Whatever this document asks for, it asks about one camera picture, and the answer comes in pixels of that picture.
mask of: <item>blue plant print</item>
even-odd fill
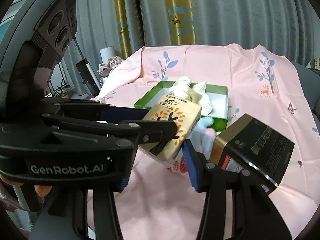
[[[115,91],[112,91],[111,93],[109,93],[106,97],[106,99],[110,99],[110,98],[113,98],[113,95],[115,94],[116,92]]]
[[[165,76],[165,72],[168,68],[173,68],[178,63],[178,60],[170,61],[170,56],[171,53],[167,53],[166,51],[163,52],[163,59],[158,60],[160,71],[151,70],[153,78],[159,78],[160,81],[168,80],[168,77]]]
[[[240,112],[239,108],[235,109],[235,113],[233,114],[233,116],[229,116],[228,117],[228,122],[231,122],[233,118],[237,117],[237,114]]]
[[[275,79],[275,74],[271,74],[271,67],[274,66],[275,61],[269,60],[268,55],[264,51],[261,51],[260,53],[263,55],[263,60],[260,59],[261,66],[265,69],[267,75],[265,75],[264,73],[260,73],[258,71],[255,71],[255,73],[257,74],[257,77],[259,78],[260,81],[264,79],[269,81],[271,91],[274,94],[272,82]]]

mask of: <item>curtain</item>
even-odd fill
[[[127,58],[142,47],[135,0],[76,0],[76,3],[76,39],[95,73],[102,63],[100,49],[113,45],[116,55]],[[80,60],[82,58],[72,41],[62,66],[78,95],[83,95],[88,90],[76,68]]]
[[[306,65],[314,53],[308,0],[140,0],[146,46],[261,44]]]

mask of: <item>blue leaf print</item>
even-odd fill
[[[171,61],[171,62],[168,64],[167,68],[173,68],[177,63],[178,63],[178,60]]]
[[[168,56],[169,56],[168,53],[167,53],[166,51],[164,51],[164,52],[163,52],[163,57],[164,57],[165,59],[167,59]]]

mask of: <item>finger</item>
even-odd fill
[[[45,197],[51,190],[52,186],[35,185],[35,191],[40,197]]]
[[[8,180],[6,179],[4,176],[0,175],[0,178],[7,184],[9,185],[15,185],[15,186],[22,186],[23,183],[20,183],[20,182],[15,182],[15,181],[11,181],[11,180]]]

